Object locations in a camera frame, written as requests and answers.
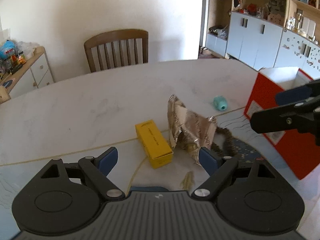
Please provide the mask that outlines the brown fabric scrunchie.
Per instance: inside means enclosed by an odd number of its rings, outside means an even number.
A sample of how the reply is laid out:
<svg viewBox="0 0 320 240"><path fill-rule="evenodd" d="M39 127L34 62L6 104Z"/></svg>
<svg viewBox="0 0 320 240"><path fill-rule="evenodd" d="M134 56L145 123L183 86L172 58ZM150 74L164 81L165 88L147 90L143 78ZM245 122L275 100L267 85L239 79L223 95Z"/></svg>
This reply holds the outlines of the brown fabric scrunchie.
<svg viewBox="0 0 320 240"><path fill-rule="evenodd" d="M227 128L217 127L215 130L215 135L217 134L224 137L222 148L220 148L215 142L212 142L210 149L215 152L220 158L224 156L236 156L237 152L233 143L234 137L232 136L230 130Z"/></svg>

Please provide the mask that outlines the silver foil wrapper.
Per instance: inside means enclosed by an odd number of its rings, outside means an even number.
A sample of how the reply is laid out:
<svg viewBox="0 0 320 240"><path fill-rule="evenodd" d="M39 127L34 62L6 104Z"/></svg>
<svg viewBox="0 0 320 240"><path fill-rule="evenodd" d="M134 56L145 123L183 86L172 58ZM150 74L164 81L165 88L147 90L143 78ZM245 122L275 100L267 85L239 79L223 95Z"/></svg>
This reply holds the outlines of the silver foil wrapper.
<svg viewBox="0 0 320 240"><path fill-rule="evenodd" d="M216 118L193 112L175 95L168 100L169 145L185 150L199 165L200 148L211 148L217 130Z"/></svg>

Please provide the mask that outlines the yellow small carton box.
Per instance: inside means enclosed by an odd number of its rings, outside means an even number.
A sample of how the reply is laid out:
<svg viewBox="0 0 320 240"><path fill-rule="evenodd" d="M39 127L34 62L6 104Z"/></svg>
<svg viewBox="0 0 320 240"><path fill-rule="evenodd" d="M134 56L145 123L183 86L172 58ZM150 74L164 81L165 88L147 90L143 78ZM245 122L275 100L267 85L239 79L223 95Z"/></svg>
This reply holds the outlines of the yellow small carton box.
<svg viewBox="0 0 320 240"><path fill-rule="evenodd" d="M173 151L153 120L136 124L135 129L152 168L172 162Z"/></svg>

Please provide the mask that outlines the red white cardboard box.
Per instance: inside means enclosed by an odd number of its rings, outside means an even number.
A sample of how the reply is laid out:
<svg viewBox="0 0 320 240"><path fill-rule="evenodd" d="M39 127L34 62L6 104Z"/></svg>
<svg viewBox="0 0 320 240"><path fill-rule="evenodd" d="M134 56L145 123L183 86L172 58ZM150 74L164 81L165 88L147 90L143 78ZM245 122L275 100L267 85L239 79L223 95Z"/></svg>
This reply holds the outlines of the red white cardboard box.
<svg viewBox="0 0 320 240"><path fill-rule="evenodd" d="M319 165L319 80L298 67L262 69L244 114L298 179Z"/></svg>

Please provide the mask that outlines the white drawer sideboard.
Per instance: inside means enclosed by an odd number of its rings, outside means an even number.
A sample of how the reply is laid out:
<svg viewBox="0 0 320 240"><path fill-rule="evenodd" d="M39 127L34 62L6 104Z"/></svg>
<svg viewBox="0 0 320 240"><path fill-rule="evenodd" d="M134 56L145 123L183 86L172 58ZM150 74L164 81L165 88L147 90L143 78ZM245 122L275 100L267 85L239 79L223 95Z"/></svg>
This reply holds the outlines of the white drawer sideboard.
<svg viewBox="0 0 320 240"><path fill-rule="evenodd" d="M16 98L54 82L45 48L36 47L34 55L17 72L4 75L1 80L1 100Z"/></svg>

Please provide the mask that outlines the wooden chair far side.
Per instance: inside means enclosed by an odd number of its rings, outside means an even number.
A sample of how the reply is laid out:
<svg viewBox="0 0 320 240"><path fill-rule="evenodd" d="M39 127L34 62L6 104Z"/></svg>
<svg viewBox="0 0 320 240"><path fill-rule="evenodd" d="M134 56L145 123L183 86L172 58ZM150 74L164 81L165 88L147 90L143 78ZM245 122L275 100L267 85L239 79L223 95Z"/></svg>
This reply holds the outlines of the wooden chair far side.
<svg viewBox="0 0 320 240"><path fill-rule="evenodd" d="M84 42L90 71L148 63L149 33L142 29L104 32Z"/></svg>

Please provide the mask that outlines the white wall cabinet unit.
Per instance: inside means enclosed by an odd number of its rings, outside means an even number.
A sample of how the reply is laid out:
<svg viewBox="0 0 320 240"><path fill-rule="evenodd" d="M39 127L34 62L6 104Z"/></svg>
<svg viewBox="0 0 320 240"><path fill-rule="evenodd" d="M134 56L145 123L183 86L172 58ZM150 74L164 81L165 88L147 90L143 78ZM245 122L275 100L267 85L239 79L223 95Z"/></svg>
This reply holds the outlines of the white wall cabinet unit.
<svg viewBox="0 0 320 240"><path fill-rule="evenodd" d="M255 70L319 78L319 0L203 0L200 45Z"/></svg>

